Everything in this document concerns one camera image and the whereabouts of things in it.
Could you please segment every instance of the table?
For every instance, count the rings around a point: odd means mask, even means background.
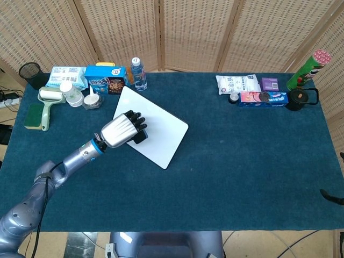
[[[277,77],[285,90],[291,74],[257,77]],[[218,95],[215,73],[148,73],[147,81],[142,95],[189,124],[168,169],[128,145],[108,149],[56,191],[43,231],[344,227],[342,207],[319,193],[324,188],[344,197],[320,104],[297,112],[237,107]],[[20,202],[42,163],[61,161],[99,132],[119,98],[106,96],[98,110],[52,106],[43,132],[23,127],[37,93],[26,87],[20,105],[0,171],[0,214]]]

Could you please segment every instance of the power strip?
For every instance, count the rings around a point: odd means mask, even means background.
[[[20,98],[15,99],[7,99],[5,103],[3,101],[0,102],[0,109],[5,108],[6,106],[14,106],[20,104]]]

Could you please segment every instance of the black mesh cup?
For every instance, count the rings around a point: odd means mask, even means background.
[[[49,80],[49,76],[42,72],[39,64],[37,63],[26,63],[19,69],[19,75],[35,89],[39,90],[44,87]]]

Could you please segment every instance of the blue box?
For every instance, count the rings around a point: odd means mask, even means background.
[[[239,95],[239,106],[252,108],[275,108],[288,103],[286,92],[252,92],[245,91]]]
[[[130,87],[124,66],[87,66],[85,78],[98,94],[120,94],[123,87]]]

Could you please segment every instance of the pringles can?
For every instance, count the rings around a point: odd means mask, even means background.
[[[325,65],[331,61],[329,52],[319,49],[306,61],[294,76],[286,83],[289,90],[301,89],[310,81]]]

